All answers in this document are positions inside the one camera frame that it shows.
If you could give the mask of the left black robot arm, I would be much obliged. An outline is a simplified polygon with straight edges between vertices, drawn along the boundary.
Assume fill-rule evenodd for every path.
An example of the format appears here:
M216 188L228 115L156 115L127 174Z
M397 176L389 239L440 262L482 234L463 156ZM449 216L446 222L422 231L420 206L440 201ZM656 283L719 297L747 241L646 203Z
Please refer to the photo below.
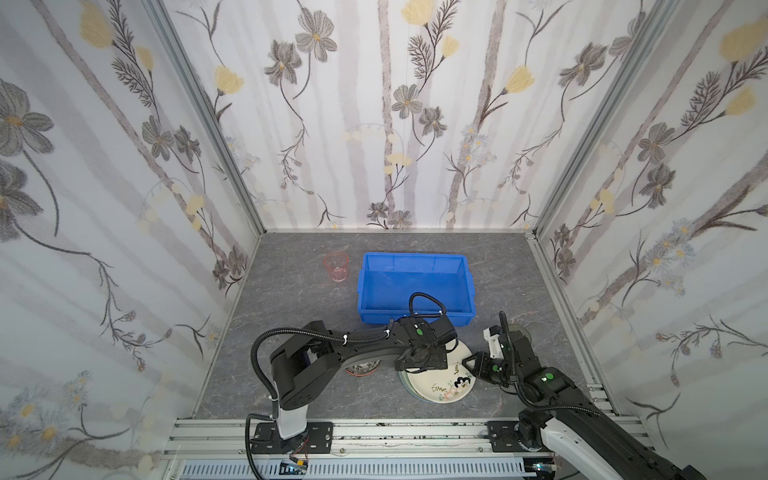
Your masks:
M310 422L307 411L339 371L385 361L399 372L440 370L448 366L448 353L457 345L447 308L423 292L411 295L405 316L379 330L339 333L313 321L262 333L251 346L250 362L269 393L272 412L246 416L244 443L251 473L264 477L256 455L330 452L333 424Z

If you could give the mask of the mint green flower plate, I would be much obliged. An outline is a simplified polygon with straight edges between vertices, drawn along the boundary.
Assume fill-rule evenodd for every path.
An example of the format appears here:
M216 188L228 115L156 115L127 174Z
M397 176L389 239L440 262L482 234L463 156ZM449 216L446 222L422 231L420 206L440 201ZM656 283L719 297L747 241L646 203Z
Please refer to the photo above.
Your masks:
M406 391L410 395L412 395L414 398L422 400L422 397L420 396L420 394L414 390L412 384L410 383L410 379L408 377L408 373L407 372L399 371L398 372L398 377L399 377L403 387L406 389Z

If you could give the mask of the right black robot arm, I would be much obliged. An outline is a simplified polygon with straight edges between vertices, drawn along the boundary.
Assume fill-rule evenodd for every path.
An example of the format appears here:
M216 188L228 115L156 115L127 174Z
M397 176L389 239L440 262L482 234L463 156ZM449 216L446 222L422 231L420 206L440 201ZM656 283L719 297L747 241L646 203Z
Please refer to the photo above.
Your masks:
M484 331L487 352L463 365L480 381L498 386L524 405L512 437L528 451L546 449L588 479L702 479L695 467L678 467L644 446L597 408L575 382L543 366L531 340L513 330L506 314Z

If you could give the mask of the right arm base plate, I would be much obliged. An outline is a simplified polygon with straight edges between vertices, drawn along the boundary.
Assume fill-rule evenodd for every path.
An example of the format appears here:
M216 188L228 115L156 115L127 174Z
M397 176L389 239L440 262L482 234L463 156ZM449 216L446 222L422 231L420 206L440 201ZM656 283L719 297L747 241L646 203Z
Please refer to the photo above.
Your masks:
M540 446L533 446L521 435L518 424L518 421L489 421L486 424L493 453L534 453L541 450Z

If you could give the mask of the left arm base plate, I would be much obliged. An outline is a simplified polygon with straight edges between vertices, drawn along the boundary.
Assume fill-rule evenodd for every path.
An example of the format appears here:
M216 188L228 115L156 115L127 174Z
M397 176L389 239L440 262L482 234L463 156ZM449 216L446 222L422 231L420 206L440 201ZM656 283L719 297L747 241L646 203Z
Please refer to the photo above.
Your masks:
M329 454L333 430L332 422L309 422L304 432L283 439L275 422L260 422L250 434L249 448L257 455Z

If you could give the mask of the cream floral plate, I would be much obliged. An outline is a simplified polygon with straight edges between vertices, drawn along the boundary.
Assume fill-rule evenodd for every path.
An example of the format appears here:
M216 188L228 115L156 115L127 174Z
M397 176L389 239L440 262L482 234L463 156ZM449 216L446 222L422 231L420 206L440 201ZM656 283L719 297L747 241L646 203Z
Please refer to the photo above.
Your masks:
M422 400L436 404L455 403L465 398L476 384L476 379L462 365L471 356L471 350L461 341L447 354L447 368L423 373L408 373L414 390Z

